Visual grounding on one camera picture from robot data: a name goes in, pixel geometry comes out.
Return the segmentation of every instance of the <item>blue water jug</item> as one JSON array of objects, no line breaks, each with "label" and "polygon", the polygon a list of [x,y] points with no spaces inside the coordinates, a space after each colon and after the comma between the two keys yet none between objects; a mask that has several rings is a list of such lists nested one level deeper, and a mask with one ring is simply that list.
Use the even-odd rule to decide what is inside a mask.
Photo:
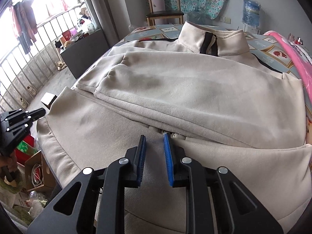
[{"label": "blue water jug", "polygon": [[253,28],[259,26],[261,5],[253,0],[244,0],[243,23]]}]

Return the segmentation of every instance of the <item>cardboard box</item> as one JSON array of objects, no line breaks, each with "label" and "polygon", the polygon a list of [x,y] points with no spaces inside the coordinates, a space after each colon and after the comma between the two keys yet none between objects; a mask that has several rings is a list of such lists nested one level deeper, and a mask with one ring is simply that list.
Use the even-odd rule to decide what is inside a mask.
[{"label": "cardboard box", "polygon": [[15,201],[14,201],[14,205],[18,205],[18,206],[22,206],[25,208],[30,209],[31,207],[29,207],[26,203],[28,199],[28,195],[26,193],[26,190],[23,188],[15,197]]},{"label": "cardboard box", "polygon": [[[31,178],[32,168],[34,167],[35,164],[42,165],[43,171],[43,184],[38,187],[33,186]],[[31,191],[50,192],[55,187],[54,176],[50,171],[41,151],[38,151],[36,154],[34,154],[30,159],[28,159],[25,162],[25,180],[27,192]]]}]

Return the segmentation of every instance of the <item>black chair seat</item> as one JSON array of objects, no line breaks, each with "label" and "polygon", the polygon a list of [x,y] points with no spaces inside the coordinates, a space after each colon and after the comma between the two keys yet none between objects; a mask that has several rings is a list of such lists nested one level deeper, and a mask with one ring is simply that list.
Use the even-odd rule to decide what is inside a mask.
[{"label": "black chair seat", "polygon": [[155,11],[146,15],[146,17],[159,17],[159,16],[183,16],[182,11]]}]

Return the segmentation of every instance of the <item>beige jacket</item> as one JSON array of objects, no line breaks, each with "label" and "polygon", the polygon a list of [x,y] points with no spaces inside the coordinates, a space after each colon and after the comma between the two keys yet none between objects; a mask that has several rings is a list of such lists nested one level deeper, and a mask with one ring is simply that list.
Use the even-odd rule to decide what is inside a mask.
[{"label": "beige jacket", "polygon": [[211,55],[138,49],[114,47],[77,88],[184,136],[247,148],[305,143],[301,80]]},{"label": "beige jacket", "polygon": [[[185,233],[185,189],[169,186],[163,135],[155,127],[117,114],[93,94],[85,92],[88,97],[84,97],[75,91],[65,88],[49,114],[37,122],[39,141],[61,185],[66,186],[85,167],[107,167],[137,145],[144,134],[147,152],[141,187],[125,190],[125,233]],[[253,149],[189,137],[174,142],[203,166],[227,166],[278,220],[285,233],[311,198],[309,144],[289,149]]]},{"label": "beige jacket", "polygon": [[64,89],[37,129],[62,186],[147,137],[142,186],[125,191],[126,233],[185,233],[185,190],[168,185],[160,129],[203,166],[227,166],[285,233],[312,194],[301,81],[261,65],[242,31],[185,23],[174,42],[114,47],[74,91]]}]

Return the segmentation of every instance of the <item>shoe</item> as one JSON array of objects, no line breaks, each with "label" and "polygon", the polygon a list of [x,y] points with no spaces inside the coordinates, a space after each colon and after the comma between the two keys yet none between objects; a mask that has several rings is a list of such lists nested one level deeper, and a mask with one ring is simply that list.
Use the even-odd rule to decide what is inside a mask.
[{"label": "shoe", "polygon": [[26,88],[30,92],[31,95],[36,96],[37,92],[36,92],[36,90],[34,88],[32,88],[29,85]]},{"label": "shoe", "polygon": [[27,103],[26,103],[26,101],[25,101],[22,97],[20,97],[20,101],[21,101],[21,106],[22,106],[22,108],[26,109],[26,108],[27,108]]},{"label": "shoe", "polygon": [[57,70],[61,71],[62,70],[62,63],[60,61],[57,62]]},{"label": "shoe", "polygon": [[61,70],[63,70],[63,69],[66,68],[66,67],[67,67],[66,63],[63,62],[63,63],[62,63],[62,68],[61,68]]}]

